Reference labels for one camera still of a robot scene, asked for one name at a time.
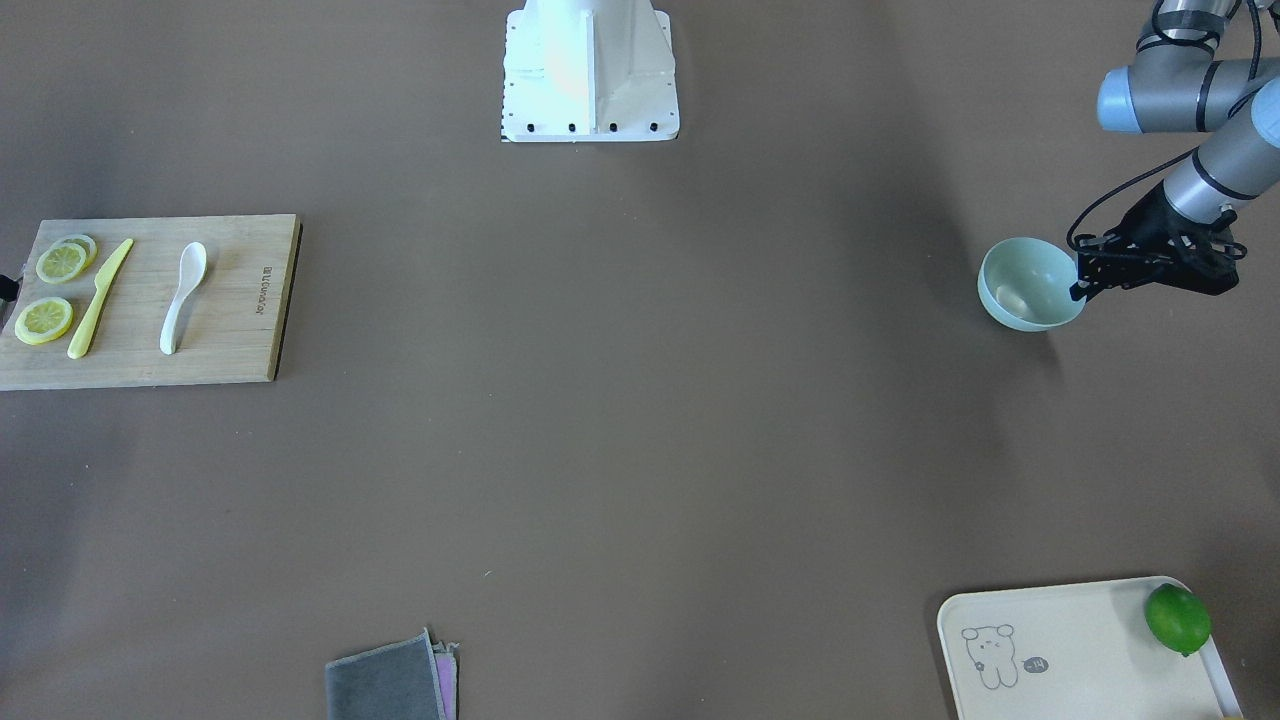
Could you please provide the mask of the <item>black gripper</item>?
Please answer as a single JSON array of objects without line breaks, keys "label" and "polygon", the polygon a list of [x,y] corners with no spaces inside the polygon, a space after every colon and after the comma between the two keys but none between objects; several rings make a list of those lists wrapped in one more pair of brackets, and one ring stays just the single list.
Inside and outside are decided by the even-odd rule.
[{"label": "black gripper", "polygon": [[1151,283],[1225,293],[1239,283],[1236,263],[1248,254],[1230,231],[1235,219],[1230,209],[1208,224],[1189,220],[1160,184],[1102,236],[1076,236],[1078,281],[1069,288],[1070,299],[1085,304],[1105,290]]}]

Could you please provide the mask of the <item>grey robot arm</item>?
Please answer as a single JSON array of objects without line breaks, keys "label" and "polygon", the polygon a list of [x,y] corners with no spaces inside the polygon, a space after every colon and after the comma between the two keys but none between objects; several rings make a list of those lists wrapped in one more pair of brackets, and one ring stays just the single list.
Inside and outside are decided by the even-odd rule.
[{"label": "grey robot arm", "polygon": [[1216,296],[1238,284],[1242,209],[1277,184],[1277,60],[1253,51],[1220,60],[1235,1],[1156,1],[1128,65],[1110,70],[1096,101],[1103,129],[1197,132],[1204,141],[1155,168],[1158,183],[1111,229],[1068,231],[1076,259],[1071,300],[1165,284]]}]

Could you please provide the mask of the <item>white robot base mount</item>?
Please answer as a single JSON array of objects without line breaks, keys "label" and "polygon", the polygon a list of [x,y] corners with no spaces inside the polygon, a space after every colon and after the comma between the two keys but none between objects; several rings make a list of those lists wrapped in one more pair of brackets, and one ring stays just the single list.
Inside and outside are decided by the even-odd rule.
[{"label": "white robot base mount", "polygon": [[680,135],[671,18],[649,1],[526,1],[506,17],[503,72],[504,142]]}]

